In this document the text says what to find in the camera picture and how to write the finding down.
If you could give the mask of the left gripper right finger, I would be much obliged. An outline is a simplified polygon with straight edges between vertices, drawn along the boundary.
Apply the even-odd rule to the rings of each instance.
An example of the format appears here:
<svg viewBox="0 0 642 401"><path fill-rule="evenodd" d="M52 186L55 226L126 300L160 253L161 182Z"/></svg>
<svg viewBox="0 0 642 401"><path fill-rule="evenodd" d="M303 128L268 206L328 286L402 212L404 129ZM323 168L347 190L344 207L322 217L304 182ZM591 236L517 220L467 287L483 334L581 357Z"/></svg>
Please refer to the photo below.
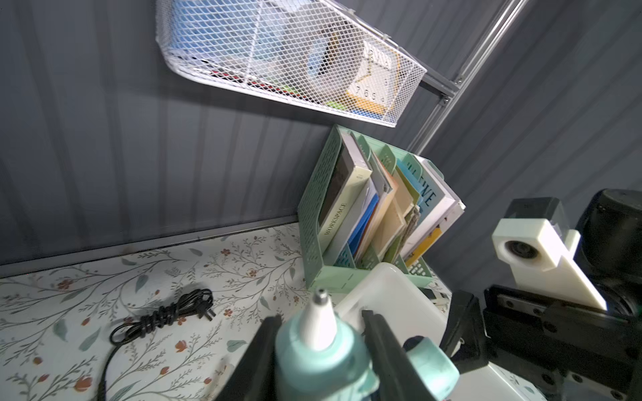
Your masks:
<svg viewBox="0 0 642 401"><path fill-rule="evenodd" d="M362 313L364 340L373 369L380 380L372 400L401 401L436 399L422 382L386 319L371 310Z"/></svg>

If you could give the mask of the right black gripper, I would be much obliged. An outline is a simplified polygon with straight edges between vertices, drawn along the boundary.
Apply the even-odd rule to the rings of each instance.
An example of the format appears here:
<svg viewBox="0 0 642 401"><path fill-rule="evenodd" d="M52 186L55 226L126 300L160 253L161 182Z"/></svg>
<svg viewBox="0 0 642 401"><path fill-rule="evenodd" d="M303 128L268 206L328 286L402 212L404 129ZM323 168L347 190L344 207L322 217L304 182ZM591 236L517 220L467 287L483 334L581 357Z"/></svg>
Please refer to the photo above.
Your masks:
<svg viewBox="0 0 642 401"><path fill-rule="evenodd" d="M454 292L440 348L461 374L488 364L563 399L570 381L612 400L641 398L641 320L491 286L486 304Z"/></svg>

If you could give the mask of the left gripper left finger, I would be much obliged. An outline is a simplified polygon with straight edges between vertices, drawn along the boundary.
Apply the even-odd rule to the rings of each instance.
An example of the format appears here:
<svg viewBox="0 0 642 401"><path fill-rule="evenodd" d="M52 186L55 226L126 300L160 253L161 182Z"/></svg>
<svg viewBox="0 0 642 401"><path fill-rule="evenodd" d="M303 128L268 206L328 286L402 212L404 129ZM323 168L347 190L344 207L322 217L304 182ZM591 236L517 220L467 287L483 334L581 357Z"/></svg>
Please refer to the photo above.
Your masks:
<svg viewBox="0 0 642 401"><path fill-rule="evenodd" d="M280 315L266 317L216 400L276 400L276 337Z"/></svg>

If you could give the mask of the mint green glue gun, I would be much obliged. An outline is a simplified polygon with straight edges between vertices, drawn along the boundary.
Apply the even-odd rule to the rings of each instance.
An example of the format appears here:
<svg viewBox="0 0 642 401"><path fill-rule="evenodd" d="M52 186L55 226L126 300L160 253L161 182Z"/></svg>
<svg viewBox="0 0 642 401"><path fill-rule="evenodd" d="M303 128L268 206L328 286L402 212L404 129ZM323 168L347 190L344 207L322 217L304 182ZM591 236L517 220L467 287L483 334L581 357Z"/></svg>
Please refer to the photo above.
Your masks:
<svg viewBox="0 0 642 401"><path fill-rule="evenodd" d="M446 399L460 379L451 359L422 336L400 345L434 398ZM275 357L279 400L372 400L379 389L364 331L334 312L322 288L279 329Z"/></svg>

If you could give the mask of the white plastic storage box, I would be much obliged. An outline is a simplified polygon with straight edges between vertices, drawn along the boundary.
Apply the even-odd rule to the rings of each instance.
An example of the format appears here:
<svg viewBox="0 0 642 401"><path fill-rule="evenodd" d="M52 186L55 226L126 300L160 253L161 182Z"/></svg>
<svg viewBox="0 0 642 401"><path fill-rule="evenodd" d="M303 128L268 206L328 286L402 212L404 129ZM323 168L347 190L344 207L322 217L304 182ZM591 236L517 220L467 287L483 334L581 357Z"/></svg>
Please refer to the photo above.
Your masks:
<svg viewBox="0 0 642 401"><path fill-rule="evenodd" d="M433 304L397 267L385 264L372 271L348 272L345 279L322 285L336 303L337 314L357 331L364 329L361 311L382 315L402 344L420 335L441 342L447 312ZM462 374L450 400L543 400L533 384L495 364Z"/></svg>

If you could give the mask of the blue box in basket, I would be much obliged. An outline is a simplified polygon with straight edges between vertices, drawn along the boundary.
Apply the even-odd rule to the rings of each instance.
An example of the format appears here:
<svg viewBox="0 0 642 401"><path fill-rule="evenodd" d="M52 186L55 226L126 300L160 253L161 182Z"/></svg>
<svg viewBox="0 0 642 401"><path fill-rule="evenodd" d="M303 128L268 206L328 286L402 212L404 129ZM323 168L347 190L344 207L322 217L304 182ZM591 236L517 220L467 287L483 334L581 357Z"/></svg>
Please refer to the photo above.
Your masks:
<svg viewBox="0 0 642 401"><path fill-rule="evenodd" d="M192 58L273 61L287 19L271 1L175 1L170 48Z"/></svg>

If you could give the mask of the green desktop file organizer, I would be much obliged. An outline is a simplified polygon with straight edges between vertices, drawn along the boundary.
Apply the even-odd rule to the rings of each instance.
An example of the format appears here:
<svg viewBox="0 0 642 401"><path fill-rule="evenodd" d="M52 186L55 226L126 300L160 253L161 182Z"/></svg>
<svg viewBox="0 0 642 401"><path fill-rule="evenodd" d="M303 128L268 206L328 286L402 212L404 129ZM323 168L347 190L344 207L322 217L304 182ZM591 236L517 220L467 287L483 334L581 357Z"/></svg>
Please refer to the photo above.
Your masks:
<svg viewBox="0 0 642 401"><path fill-rule="evenodd" d="M426 287L422 256L465 209L430 160L336 125L299 202L306 286L347 293L389 262Z"/></svg>

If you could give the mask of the yellow white alarm clock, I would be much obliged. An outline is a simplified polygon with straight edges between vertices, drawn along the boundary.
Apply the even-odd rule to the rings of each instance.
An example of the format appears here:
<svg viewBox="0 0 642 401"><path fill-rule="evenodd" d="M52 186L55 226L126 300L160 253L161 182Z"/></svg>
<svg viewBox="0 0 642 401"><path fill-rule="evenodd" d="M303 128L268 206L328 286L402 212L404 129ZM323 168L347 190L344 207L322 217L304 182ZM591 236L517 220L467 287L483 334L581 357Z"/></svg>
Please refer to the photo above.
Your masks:
<svg viewBox="0 0 642 401"><path fill-rule="evenodd" d="M346 95L368 115L383 116L399 82L400 57L378 43L364 41L359 68Z"/></svg>

